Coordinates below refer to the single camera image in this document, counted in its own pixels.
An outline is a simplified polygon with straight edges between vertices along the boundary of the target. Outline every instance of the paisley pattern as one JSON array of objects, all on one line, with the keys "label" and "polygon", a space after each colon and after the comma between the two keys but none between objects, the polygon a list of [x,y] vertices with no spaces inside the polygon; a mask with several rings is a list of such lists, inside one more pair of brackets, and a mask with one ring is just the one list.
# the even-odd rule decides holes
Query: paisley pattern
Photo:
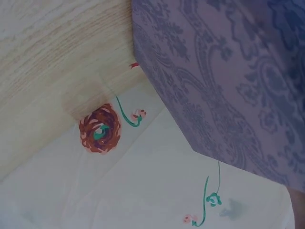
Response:
[{"label": "paisley pattern", "polygon": [[133,0],[135,56],[195,151],[305,191],[305,7],[257,2]]},{"label": "paisley pattern", "polygon": [[[95,139],[94,133],[104,128],[102,137]],[[90,153],[107,154],[115,148],[121,138],[121,121],[111,104],[104,104],[84,117],[79,124],[81,143]]]}]

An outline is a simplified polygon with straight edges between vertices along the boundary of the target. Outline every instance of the red paint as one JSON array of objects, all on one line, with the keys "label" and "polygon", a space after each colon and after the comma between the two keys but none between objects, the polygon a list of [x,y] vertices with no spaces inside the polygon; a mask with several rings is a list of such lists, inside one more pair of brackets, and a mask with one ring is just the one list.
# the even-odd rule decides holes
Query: red paint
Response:
[{"label": "red paint", "polygon": [[132,63],[131,65],[129,65],[129,67],[132,69],[134,67],[138,67],[140,66],[137,62],[136,63]]}]

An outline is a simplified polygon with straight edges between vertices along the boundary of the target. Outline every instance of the white fabric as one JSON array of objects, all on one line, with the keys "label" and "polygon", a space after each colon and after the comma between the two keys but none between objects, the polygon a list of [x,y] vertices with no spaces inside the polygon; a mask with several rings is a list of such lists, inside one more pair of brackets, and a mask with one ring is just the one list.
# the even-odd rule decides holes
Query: white fabric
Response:
[{"label": "white fabric", "polygon": [[[192,151],[159,98],[138,90],[121,96],[122,104],[147,116],[139,129],[122,122],[115,150],[87,153],[74,127],[10,174],[0,184],[0,228],[192,228],[185,214],[201,221],[207,176],[208,194],[217,189],[217,161]],[[221,179],[223,204],[207,204],[202,228],[285,229],[285,187],[223,163]],[[236,217],[221,217],[232,201]]]}]

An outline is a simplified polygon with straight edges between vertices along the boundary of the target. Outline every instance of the painted rose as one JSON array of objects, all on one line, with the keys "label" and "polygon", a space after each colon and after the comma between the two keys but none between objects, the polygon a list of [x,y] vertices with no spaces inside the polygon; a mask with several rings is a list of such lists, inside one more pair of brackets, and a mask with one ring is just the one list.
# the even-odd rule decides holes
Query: painted rose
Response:
[{"label": "painted rose", "polygon": [[90,153],[107,154],[121,138],[121,121],[111,104],[104,104],[80,121],[81,143]]}]

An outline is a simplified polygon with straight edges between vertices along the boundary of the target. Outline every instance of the damask pattern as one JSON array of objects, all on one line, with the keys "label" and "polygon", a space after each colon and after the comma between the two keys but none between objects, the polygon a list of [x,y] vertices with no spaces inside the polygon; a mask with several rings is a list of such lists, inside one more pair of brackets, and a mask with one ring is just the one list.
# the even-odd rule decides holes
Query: damask pattern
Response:
[{"label": "damask pattern", "polygon": [[[275,2],[266,3],[268,23]],[[133,0],[136,59],[195,151],[305,191],[302,97],[294,89],[305,62],[298,58],[299,77],[290,79],[293,68],[284,71],[269,52],[267,22],[248,14],[232,0]]]}]

